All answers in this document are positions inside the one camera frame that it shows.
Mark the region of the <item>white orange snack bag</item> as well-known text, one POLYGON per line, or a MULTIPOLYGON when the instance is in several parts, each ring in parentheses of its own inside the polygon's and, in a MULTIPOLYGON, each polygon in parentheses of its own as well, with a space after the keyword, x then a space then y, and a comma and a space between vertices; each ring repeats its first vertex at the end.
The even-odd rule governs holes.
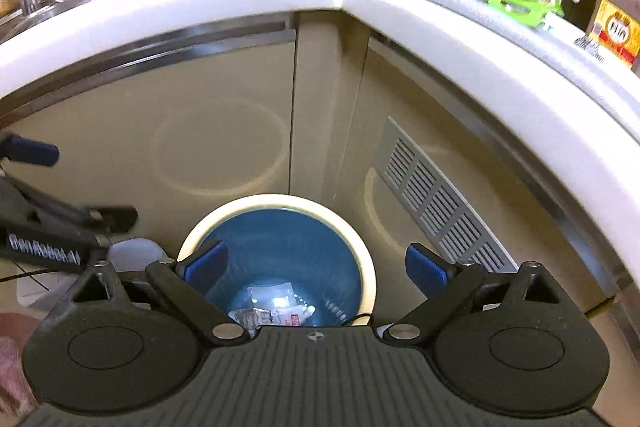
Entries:
POLYGON ((317 308, 300 297, 290 282, 248 286, 228 315, 254 336, 262 326, 303 326, 317 308))

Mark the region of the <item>green white snack bag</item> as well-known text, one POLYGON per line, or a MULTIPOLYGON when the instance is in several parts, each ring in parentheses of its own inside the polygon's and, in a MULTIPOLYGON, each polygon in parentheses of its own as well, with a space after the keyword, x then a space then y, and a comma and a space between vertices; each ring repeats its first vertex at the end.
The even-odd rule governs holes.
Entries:
POLYGON ((530 28, 540 26, 549 13, 564 15, 556 0, 488 0, 488 5, 530 28))

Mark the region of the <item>blue trash bin white rim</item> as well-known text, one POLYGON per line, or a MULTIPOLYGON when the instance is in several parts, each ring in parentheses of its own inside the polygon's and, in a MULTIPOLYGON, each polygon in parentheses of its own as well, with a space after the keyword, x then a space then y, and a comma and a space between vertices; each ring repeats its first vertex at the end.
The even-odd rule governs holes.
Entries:
POLYGON ((346 220, 312 200, 246 196, 205 216, 186 236, 178 261, 206 239, 229 251, 228 269, 205 298, 227 313, 248 286, 290 282, 317 310, 303 327, 369 323, 376 298, 371 255, 346 220))

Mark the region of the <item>grey cabinet vent grille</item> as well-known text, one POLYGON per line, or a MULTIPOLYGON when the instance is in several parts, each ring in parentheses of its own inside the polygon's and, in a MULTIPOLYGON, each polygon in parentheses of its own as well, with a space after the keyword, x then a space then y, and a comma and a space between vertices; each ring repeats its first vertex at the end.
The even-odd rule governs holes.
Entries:
POLYGON ((474 261, 492 273, 518 271, 485 221, 393 118, 384 124, 374 167, 440 257, 474 261))

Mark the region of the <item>grey woven table mat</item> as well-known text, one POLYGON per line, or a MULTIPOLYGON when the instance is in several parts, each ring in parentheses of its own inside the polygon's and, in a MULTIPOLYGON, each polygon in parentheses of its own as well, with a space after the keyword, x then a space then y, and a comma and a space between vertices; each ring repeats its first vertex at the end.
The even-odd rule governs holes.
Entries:
POLYGON ((639 78, 564 17, 549 13, 536 28, 522 25, 480 0, 428 0, 509 40, 573 83, 608 113, 639 113, 639 78))

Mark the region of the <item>cooking wine jug yellow label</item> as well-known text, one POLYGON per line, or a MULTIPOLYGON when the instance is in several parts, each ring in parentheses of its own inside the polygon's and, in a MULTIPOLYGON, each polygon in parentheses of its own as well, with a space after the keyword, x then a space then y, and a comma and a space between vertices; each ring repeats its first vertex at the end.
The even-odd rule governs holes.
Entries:
POLYGON ((597 0, 588 36, 639 75, 639 0, 597 0))

